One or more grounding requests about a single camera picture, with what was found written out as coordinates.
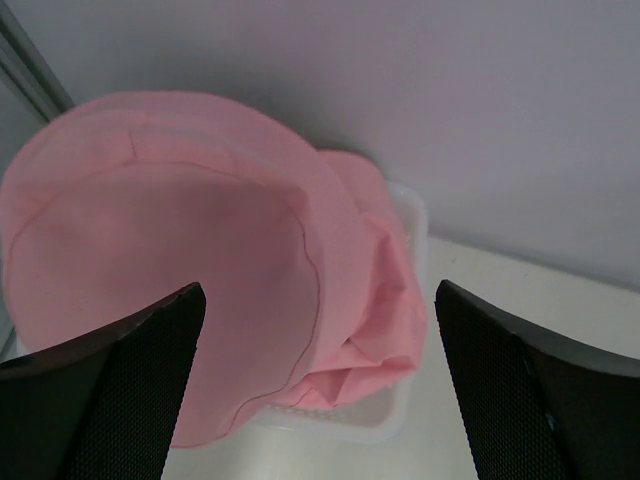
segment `plastic container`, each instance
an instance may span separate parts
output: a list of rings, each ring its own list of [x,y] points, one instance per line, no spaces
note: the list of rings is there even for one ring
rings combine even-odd
[[[422,291],[427,277],[427,209],[410,188],[387,182],[407,234],[414,271]],[[353,405],[333,410],[268,406],[251,421],[261,425],[329,435],[357,443],[379,443],[393,437],[407,420],[413,375]]]

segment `black mesh surface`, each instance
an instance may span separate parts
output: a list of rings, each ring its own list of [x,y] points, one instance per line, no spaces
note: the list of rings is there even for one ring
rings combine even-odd
[[[59,478],[160,478],[204,315],[189,295],[114,346]]]
[[[442,287],[436,309],[480,480],[572,478],[518,338]]]
[[[436,311],[481,480],[640,479],[640,360],[534,325],[450,282]]]

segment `pink hat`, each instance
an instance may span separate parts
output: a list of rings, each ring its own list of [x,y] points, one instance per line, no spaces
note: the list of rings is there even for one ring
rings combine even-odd
[[[7,170],[0,235],[33,351],[202,284],[175,446],[266,403],[354,402],[419,364],[425,308],[379,172],[230,100],[122,93],[58,118]]]

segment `white surface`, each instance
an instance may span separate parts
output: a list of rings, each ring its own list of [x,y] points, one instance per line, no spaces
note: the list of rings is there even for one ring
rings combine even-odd
[[[8,0],[76,102],[216,92],[421,193],[433,230],[640,288],[637,0]]]
[[[411,189],[388,182],[389,193],[402,220],[412,264],[423,290],[427,283],[427,209]],[[270,406],[253,422],[358,443],[379,443],[398,433],[409,408],[413,376],[353,405],[330,411]]]
[[[200,449],[171,450],[163,479],[476,479],[431,305],[445,278],[538,324],[640,358],[638,294],[434,238],[428,278],[431,329],[397,437],[366,446],[247,425]]]

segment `pink bucket hat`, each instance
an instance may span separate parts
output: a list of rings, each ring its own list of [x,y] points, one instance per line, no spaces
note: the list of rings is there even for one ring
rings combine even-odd
[[[352,403],[420,361],[424,303],[380,173],[230,100],[122,93],[63,115],[7,170],[0,236],[32,351],[202,284],[174,446],[267,403]]]

